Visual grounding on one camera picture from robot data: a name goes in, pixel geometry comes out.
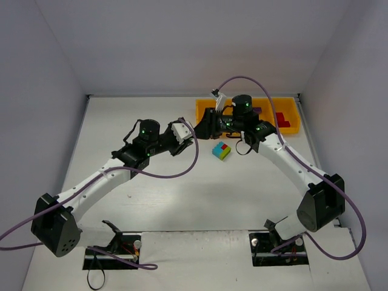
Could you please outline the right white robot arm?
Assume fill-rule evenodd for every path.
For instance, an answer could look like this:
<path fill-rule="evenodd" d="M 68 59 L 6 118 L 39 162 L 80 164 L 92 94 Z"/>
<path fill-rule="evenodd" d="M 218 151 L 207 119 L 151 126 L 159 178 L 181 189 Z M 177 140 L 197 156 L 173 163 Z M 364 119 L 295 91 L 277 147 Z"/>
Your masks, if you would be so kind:
<path fill-rule="evenodd" d="M 317 232 L 345 211 L 344 180 L 337 174 L 329 176 L 314 167 L 306 168 L 307 161 L 298 153 L 290 154 L 282 135 L 274 123 L 262 120 L 254 111 L 252 97 L 237 95 L 228 108 L 226 96 L 217 90 L 212 92 L 214 107 L 204 110 L 195 127 L 199 139 L 218 139 L 222 134 L 238 133 L 250 151 L 273 162 L 302 194 L 298 208 L 279 222 L 266 222 L 266 227 L 283 241 L 306 231 Z"/>

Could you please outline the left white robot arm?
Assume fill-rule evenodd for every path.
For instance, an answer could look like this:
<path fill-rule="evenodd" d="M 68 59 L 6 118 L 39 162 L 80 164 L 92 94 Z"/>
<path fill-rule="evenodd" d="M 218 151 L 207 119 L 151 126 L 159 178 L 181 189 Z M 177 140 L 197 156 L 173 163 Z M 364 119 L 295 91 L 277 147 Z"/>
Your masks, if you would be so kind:
<path fill-rule="evenodd" d="M 164 152 L 176 156 L 198 143 L 184 118 L 170 122 L 164 133 L 153 119 L 139 119 L 134 128 L 138 135 L 132 141 L 125 136 L 123 147 L 94 174 L 68 191 L 45 193 L 37 200 L 31 232 L 56 257 L 67 255 L 80 242 L 83 231 L 78 223 L 85 213 L 118 186 L 144 174 L 151 157 Z"/>

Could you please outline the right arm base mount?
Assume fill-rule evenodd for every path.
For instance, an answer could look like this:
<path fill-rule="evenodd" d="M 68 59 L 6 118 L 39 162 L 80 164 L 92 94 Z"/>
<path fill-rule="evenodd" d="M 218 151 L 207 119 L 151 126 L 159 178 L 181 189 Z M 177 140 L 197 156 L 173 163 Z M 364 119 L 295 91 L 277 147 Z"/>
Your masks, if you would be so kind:
<path fill-rule="evenodd" d="M 309 264 L 301 236 L 278 248 L 285 241 L 274 234 L 268 231 L 249 232 L 249 243 L 254 267 L 290 267 Z"/>

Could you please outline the small red lego brick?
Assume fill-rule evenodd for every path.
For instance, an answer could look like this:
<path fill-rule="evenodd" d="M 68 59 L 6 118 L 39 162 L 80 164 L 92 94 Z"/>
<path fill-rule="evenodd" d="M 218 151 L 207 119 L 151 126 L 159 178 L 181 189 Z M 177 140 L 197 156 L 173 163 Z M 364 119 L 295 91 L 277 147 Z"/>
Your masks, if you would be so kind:
<path fill-rule="evenodd" d="M 276 112 L 276 118 L 277 118 L 278 122 L 284 122 L 285 121 L 284 115 L 283 115 L 282 112 Z"/>

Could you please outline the cupcake purple lego piece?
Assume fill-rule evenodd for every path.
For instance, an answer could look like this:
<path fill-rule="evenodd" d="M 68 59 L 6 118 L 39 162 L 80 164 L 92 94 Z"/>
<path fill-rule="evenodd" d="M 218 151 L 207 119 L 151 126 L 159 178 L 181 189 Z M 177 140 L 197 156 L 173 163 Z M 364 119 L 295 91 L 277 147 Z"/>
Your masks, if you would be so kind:
<path fill-rule="evenodd" d="M 253 108 L 253 111 L 254 111 L 255 113 L 257 113 L 258 115 L 262 113 L 261 107 L 254 107 L 254 108 Z"/>

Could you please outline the red two-by-four lego brick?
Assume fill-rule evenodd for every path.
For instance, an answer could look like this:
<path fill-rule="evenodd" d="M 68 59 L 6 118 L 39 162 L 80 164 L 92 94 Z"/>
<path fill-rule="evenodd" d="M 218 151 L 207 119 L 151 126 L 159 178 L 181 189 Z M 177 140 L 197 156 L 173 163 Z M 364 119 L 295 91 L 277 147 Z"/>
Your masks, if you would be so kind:
<path fill-rule="evenodd" d="M 290 127 L 290 122 L 286 121 L 284 119 L 278 120 L 278 126 L 280 128 L 289 128 Z"/>

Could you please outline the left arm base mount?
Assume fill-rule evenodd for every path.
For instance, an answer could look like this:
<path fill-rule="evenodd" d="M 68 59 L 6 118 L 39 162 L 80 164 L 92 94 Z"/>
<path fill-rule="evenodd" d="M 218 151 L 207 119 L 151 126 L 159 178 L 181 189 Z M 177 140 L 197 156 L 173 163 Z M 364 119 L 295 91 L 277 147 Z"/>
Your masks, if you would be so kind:
<path fill-rule="evenodd" d="M 141 248 L 141 232 L 125 232 L 119 230 L 112 222 L 103 220 L 102 223 L 114 233 L 113 238 L 105 245 L 94 245 L 107 253 L 111 253 L 132 265 L 124 264 L 111 256 L 85 250 L 83 270 L 137 270 Z"/>

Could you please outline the multicolor lego block assembly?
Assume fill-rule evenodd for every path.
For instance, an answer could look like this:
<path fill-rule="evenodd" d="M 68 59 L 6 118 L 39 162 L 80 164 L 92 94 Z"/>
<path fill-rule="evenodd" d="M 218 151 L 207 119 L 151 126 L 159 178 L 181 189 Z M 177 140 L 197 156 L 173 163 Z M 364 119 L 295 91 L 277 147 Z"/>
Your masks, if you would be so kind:
<path fill-rule="evenodd" d="M 212 155 L 223 161 L 231 152 L 231 147 L 224 142 L 217 143 L 212 149 Z"/>

